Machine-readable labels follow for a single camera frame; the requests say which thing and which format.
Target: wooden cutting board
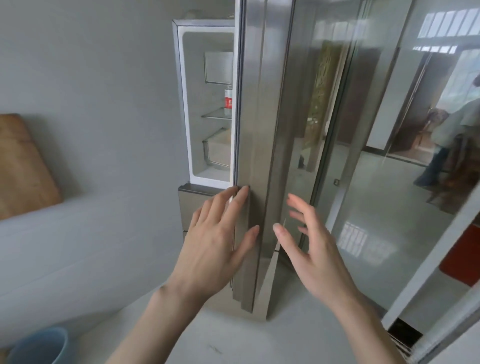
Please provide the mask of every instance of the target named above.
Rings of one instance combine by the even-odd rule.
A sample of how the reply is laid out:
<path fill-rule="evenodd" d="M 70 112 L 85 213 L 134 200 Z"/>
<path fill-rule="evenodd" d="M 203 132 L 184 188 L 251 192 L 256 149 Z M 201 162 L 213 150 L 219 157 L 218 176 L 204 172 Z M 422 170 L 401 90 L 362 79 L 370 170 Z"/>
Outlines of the wooden cutting board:
<path fill-rule="evenodd" d="M 61 202 L 20 115 L 0 115 L 0 220 Z"/>

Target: right hand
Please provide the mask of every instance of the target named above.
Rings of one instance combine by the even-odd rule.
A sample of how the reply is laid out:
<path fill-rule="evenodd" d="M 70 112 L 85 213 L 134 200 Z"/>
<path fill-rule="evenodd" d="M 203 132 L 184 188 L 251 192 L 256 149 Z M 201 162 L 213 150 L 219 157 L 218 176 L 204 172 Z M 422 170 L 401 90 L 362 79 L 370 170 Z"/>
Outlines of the right hand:
<path fill-rule="evenodd" d="M 290 211 L 290 216 L 307 225 L 298 229 L 309 237 L 308 253 L 298 247 L 282 225 L 274 224 L 273 230 L 303 285 L 332 311 L 357 300 L 360 293 L 345 267 L 334 237 L 318 218 L 315 208 L 294 194 L 288 194 L 287 205 L 296 209 Z"/>

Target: forearm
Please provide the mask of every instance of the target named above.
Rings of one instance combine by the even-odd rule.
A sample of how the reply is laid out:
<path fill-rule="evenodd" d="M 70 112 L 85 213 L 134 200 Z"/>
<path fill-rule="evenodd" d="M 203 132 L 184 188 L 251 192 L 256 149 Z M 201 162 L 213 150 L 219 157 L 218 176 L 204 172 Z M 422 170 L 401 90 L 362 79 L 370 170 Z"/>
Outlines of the forearm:
<path fill-rule="evenodd" d="M 183 300 L 167 286 L 161 287 L 107 364 L 164 363 L 201 307 L 201 303 Z"/>
<path fill-rule="evenodd" d="M 377 315 L 362 297 L 348 299 L 334 309 L 334 314 L 359 364 L 405 364 Z"/>

